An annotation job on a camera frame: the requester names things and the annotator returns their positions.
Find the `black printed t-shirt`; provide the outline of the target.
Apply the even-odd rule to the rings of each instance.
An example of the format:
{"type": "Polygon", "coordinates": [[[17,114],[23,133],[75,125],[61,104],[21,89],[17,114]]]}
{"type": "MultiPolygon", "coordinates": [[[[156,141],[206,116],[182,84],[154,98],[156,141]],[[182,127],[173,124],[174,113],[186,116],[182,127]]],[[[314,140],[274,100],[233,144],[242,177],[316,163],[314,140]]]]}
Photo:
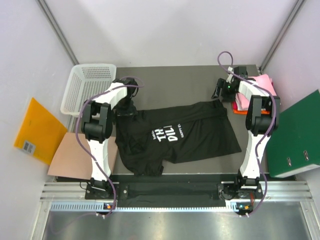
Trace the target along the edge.
{"type": "Polygon", "coordinates": [[[219,100],[117,116],[115,129],[121,161],[136,176],[160,176],[163,161],[180,164],[242,151],[219,100]]]}

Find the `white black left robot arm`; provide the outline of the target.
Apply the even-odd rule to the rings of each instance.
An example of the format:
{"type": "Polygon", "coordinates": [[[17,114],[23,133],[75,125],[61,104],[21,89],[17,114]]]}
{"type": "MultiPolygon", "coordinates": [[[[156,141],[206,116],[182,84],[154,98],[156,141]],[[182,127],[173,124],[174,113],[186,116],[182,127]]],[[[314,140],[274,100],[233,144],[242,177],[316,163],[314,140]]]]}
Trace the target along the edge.
{"type": "Polygon", "coordinates": [[[141,87],[136,77],[116,78],[106,91],[89,98],[80,110],[81,132],[88,142],[92,161],[91,178],[101,181],[96,186],[96,192],[102,198],[109,198],[114,191],[107,180],[112,173],[108,143],[115,117],[132,117],[138,113],[132,98],[141,87]]]}

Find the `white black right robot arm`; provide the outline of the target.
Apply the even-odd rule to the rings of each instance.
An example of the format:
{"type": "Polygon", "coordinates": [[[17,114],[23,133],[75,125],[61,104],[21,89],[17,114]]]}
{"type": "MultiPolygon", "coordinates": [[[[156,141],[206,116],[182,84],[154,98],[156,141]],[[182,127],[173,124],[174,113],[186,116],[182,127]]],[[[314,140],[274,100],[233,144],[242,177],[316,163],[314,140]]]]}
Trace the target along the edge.
{"type": "Polygon", "coordinates": [[[248,77],[245,66],[230,66],[227,72],[227,79],[218,79],[211,98],[232,102],[240,94],[248,101],[245,119],[248,144],[239,169],[239,182],[233,185],[234,194],[239,198],[245,198],[258,184],[266,145],[279,126],[280,98],[272,88],[269,89],[260,83],[260,76],[248,77]]]}

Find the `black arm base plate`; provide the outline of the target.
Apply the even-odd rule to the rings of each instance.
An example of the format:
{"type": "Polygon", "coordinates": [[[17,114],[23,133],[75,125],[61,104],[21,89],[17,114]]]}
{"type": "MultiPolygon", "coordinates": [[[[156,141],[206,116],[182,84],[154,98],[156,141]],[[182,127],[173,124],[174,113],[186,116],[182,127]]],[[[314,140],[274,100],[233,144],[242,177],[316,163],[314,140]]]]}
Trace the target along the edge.
{"type": "Polygon", "coordinates": [[[88,181],[87,200],[116,200],[118,207],[222,207],[228,200],[252,204],[262,197],[262,190],[253,193],[235,191],[235,174],[163,174],[135,176],[115,174],[106,190],[88,181]]]}

